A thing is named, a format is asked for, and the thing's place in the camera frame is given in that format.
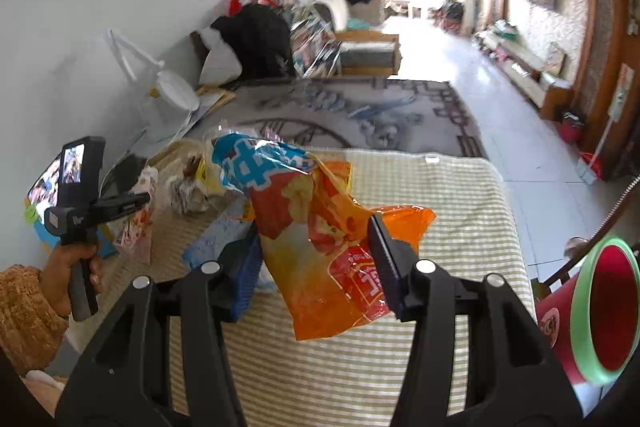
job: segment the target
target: red cup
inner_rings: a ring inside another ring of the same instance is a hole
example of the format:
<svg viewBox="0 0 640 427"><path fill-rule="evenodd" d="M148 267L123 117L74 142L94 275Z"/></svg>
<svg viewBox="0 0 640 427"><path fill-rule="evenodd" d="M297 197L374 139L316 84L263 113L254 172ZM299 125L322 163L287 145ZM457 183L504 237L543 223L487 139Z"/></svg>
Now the red cup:
<svg viewBox="0 0 640 427"><path fill-rule="evenodd" d="M536 305L538 326L572 384L616 380L640 337L640 272L628 245L604 239L580 272Z"/></svg>

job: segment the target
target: gray patterned rug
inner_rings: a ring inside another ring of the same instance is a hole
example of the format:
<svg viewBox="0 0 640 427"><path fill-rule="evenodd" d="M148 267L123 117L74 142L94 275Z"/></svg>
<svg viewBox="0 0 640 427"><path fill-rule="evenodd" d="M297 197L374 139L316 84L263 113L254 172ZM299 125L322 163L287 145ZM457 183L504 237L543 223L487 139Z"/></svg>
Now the gray patterned rug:
<svg viewBox="0 0 640 427"><path fill-rule="evenodd" d="M446 82L333 77L224 87L236 98L216 118L270 128L301 147L486 157L473 117Z"/></svg>

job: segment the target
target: hand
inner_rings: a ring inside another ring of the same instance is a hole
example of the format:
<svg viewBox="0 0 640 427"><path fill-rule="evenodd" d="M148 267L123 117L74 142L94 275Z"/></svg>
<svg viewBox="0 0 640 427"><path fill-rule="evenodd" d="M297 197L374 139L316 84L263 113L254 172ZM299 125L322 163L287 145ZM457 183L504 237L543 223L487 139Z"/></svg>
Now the hand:
<svg viewBox="0 0 640 427"><path fill-rule="evenodd" d="M60 389L53 387L52 385L47 385L41 381L30 380L28 378L23 378L22 383L50 415L56 415L56 407L58 406L58 401L62 394Z"/></svg>
<svg viewBox="0 0 640 427"><path fill-rule="evenodd" d="M87 243L76 243L62 247L56 245L49 256L47 265L40 274L40 288L47 302L60 317L71 314L68 286L71 279L71 267L80 259L91 259L89 280L96 293L102 288L102 260L95 254L97 247Z"/></svg>

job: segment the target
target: handheld camera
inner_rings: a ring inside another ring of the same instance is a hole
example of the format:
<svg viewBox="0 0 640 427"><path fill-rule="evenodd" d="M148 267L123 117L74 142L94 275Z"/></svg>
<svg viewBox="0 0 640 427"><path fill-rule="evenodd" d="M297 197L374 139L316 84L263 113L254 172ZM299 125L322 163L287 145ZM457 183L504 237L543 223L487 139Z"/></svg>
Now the handheld camera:
<svg viewBox="0 0 640 427"><path fill-rule="evenodd" d="M44 226L60 238L61 245L95 242L98 225L128 216L149 202L149 194L120 194L99 198L99 178L105 140L87 136L68 143L59 156L57 201L44 211ZM69 298L75 321L98 311L94 287L89 280L89 260L71 269Z"/></svg>

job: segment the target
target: bed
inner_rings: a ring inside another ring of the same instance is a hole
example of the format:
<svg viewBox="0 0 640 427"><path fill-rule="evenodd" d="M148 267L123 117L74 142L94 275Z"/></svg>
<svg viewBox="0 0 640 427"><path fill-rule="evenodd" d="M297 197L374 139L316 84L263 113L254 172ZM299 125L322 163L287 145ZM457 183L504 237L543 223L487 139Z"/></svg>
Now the bed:
<svg viewBox="0 0 640 427"><path fill-rule="evenodd" d="M174 144L152 160L163 172L188 143ZM510 206L500 176L483 158L438 154L322 150L327 159L346 159L353 169L352 194L365 206L420 204L437 218L420 244L429 258L452 275L480 280L502 274L527 310L533 299ZM118 296L137 275L156 282L185 273L180 256L222 208L178 217L160 212L154 229L152 265L123 257L109 261L101 309L84 323L72 323L68 338L86 346ZM226 349L239 398L250 426L386 426L406 369L414 325L387 315L330 339L298 342L279 294L257 293L236 325L225 325ZM463 409L468 332L456 322L456 353L450 412ZM174 408L186 412L179 328L171 333Z"/></svg>

